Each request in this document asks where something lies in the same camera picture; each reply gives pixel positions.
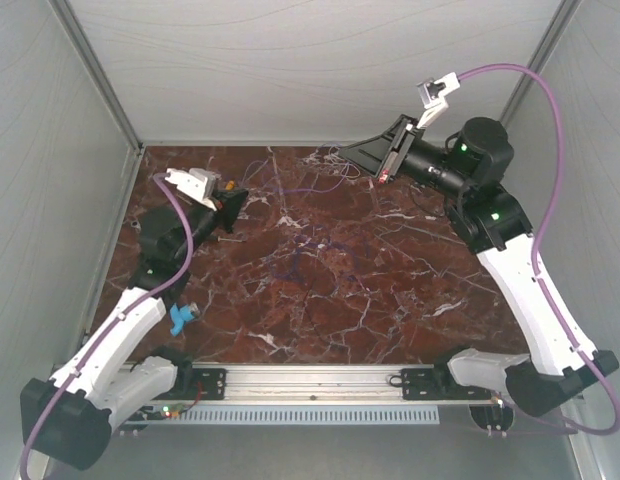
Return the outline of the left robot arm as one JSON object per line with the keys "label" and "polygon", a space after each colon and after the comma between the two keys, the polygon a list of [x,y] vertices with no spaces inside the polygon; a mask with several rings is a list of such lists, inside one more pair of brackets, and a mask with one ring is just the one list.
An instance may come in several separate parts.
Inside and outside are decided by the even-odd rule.
{"label": "left robot arm", "polygon": [[137,268],[108,317],[81,349],[49,379],[31,379],[20,393],[24,447],[21,478],[37,451],[77,470],[96,463],[115,431],[146,403],[168,394],[189,395],[196,375],[188,357],[160,348],[125,375],[123,364],[164,318],[179,333],[196,319],[195,303],[178,300],[196,250],[217,229],[230,233],[249,193],[214,190],[183,209],[173,194],[140,218]]}

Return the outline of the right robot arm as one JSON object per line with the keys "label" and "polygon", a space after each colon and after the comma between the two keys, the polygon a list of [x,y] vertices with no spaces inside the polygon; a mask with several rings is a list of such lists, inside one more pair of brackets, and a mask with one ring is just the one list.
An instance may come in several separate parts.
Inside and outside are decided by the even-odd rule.
{"label": "right robot arm", "polygon": [[450,149],[422,136],[415,120],[402,115],[384,133],[338,155],[381,184],[405,176],[443,195],[454,232],[499,287],[528,348],[509,355],[459,347],[433,371],[433,388],[447,398],[465,387],[491,390],[541,417],[615,372],[619,361],[587,338],[532,255],[531,222],[501,184],[514,157],[503,125],[474,117],[454,134]]}

